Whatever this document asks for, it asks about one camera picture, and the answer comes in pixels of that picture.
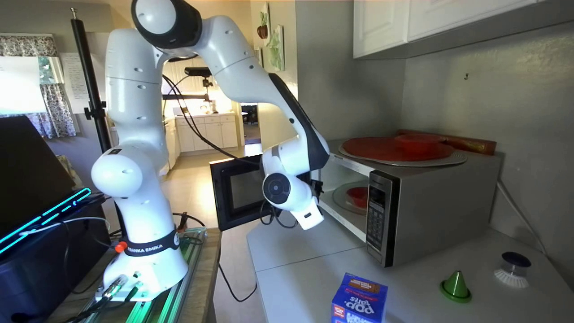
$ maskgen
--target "blue box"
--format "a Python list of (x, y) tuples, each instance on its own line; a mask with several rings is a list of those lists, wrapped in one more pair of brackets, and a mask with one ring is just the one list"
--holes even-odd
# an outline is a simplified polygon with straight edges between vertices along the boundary
[(389, 288), (345, 274), (331, 302), (331, 323), (382, 323)]

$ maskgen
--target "blue light strip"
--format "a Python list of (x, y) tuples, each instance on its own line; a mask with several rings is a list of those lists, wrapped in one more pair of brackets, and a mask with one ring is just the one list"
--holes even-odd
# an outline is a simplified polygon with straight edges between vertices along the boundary
[(44, 225), (44, 224), (46, 224), (46, 223), (48, 223), (48, 222), (54, 220), (54, 218), (57, 217), (57, 216), (59, 216), (59, 215), (60, 215), (60, 213), (54, 214), (53, 216), (49, 217), (46, 221), (42, 222), (42, 225)]
[(53, 208), (49, 209), (48, 211), (44, 212), (44, 214), (42, 214), (42, 216), (46, 216), (48, 215), (50, 212), (54, 211), (55, 209), (57, 209), (58, 207), (60, 207), (60, 205), (65, 204), (66, 202), (68, 202), (69, 200), (73, 199), (74, 197), (77, 197), (78, 195), (80, 195), (81, 193), (88, 191), (88, 194), (84, 195), (82, 198), (78, 199), (78, 201), (81, 201), (82, 199), (88, 197), (88, 195), (90, 195), (90, 193), (92, 193), (92, 191), (90, 191), (89, 188), (84, 188), (83, 190), (79, 191), (78, 193), (72, 195), (71, 197), (69, 197), (68, 199), (66, 199), (64, 202), (54, 206)]
[[(1, 238), (1, 239), (0, 239), (0, 244), (3, 243), (4, 241), (8, 240), (9, 238), (13, 237), (13, 236), (14, 236), (15, 234), (17, 234), (18, 232), (20, 232), (20, 231), (26, 229), (27, 227), (31, 226), (31, 224), (33, 224), (34, 222), (38, 221), (38, 220), (41, 219), (42, 217), (45, 217), (45, 216), (49, 215), (52, 211), (56, 210), (58, 207), (62, 206), (63, 204), (66, 204), (67, 202), (73, 200), (75, 197), (79, 196), (79, 195), (82, 194), (82, 193), (85, 193), (85, 194), (84, 194), (82, 197), (80, 197), (79, 199), (77, 199), (77, 200), (75, 200), (75, 201), (72, 201), (72, 204), (73, 204), (74, 206), (76, 206), (77, 202), (79, 202), (79, 201), (81, 201), (81, 200), (87, 198), (87, 197), (92, 193), (92, 191), (91, 191), (89, 188), (87, 188), (87, 187), (84, 188), (84, 189), (82, 189), (81, 191), (79, 191), (79, 192), (77, 192), (76, 194), (72, 195), (71, 197), (67, 198), (64, 202), (59, 203), (58, 205), (56, 205), (56, 206), (54, 206), (53, 208), (49, 209), (48, 211), (44, 212), (44, 213), (42, 214), (42, 216), (36, 217), (35, 219), (33, 219), (33, 220), (31, 220), (30, 222), (28, 222), (27, 224), (21, 226), (20, 228), (18, 228), (17, 230), (15, 230), (14, 232), (12, 232), (11, 234), (5, 236), (4, 238)], [(57, 216), (59, 216), (61, 212), (64, 212), (64, 211), (68, 210), (70, 207), (72, 207), (72, 205), (66, 206), (66, 207), (63, 208), (59, 213), (54, 214), (53, 216), (49, 217), (47, 220), (45, 220), (44, 222), (42, 222), (41, 225), (45, 225), (46, 223), (52, 221), (54, 218), (56, 218)], [(20, 241), (22, 241), (26, 236), (28, 236), (28, 235), (21, 236), (20, 238), (14, 240), (14, 241), (13, 241), (12, 243), (10, 243), (9, 245), (7, 245), (7, 246), (5, 246), (4, 248), (0, 249), (0, 254), (3, 253), (3, 252), (5, 252), (5, 251), (8, 250), (9, 248), (11, 248), (13, 245), (15, 245), (15, 244), (19, 243)]]
[(27, 228), (28, 226), (30, 226), (32, 223), (38, 221), (38, 220), (41, 219), (41, 218), (42, 218), (42, 217), (37, 217), (37, 218), (33, 219), (32, 221), (26, 223), (25, 225), (21, 226), (18, 230), (14, 231), (14, 232), (12, 232), (11, 234), (9, 234), (9, 235), (5, 236), (4, 238), (0, 239), (0, 243), (2, 243), (2, 242), (4, 242), (4, 241), (8, 240), (11, 236), (14, 236), (16, 233), (18, 233), (18, 232), (20, 232), (20, 231), (26, 229), (26, 228)]

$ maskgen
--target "orange button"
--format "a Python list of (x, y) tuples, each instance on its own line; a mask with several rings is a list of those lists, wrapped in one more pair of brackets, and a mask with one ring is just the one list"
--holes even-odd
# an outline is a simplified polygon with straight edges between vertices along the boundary
[(122, 253), (125, 249), (127, 248), (127, 243), (125, 241), (120, 241), (116, 246), (115, 246), (115, 251), (117, 253)]

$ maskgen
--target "red bowl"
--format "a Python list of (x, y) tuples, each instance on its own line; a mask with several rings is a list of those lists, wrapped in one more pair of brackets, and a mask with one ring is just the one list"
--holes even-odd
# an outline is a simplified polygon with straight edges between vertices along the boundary
[(411, 153), (428, 153), (437, 148), (444, 138), (435, 134), (403, 134), (395, 137), (400, 147)]
[(351, 198), (353, 204), (361, 209), (367, 208), (367, 196), (369, 191), (367, 187), (353, 187), (347, 190), (347, 195)]

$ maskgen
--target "black pole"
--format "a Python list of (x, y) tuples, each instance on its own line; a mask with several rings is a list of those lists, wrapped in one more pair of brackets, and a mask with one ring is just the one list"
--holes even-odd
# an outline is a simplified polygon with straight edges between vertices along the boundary
[[(80, 56), (80, 61), (82, 63), (82, 69), (84, 70), (84, 77), (86, 79), (86, 87), (88, 89), (88, 97), (90, 101), (90, 116), (94, 118), (96, 123), (96, 131), (98, 133), (98, 139), (100, 141), (100, 148), (102, 153), (106, 152), (108, 149), (112, 148), (110, 135), (108, 134), (107, 124), (106, 124), (106, 112), (103, 109), (102, 101), (100, 100), (100, 92), (98, 91), (98, 83), (96, 82), (96, 73), (94, 72), (94, 64), (92, 63), (92, 57), (90, 55), (90, 48), (88, 46), (88, 38), (86, 38), (86, 29), (84, 28), (84, 22), (76, 18), (76, 9), (72, 9), (73, 19), (72, 30), (74, 38), (76, 39), (77, 52)], [(120, 212), (118, 205), (115, 205), (115, 210), (118, 213), (119, 228), (122, 232), (122, 236), (126, 235), (126, 226), (123, 223), (122, 213)]]

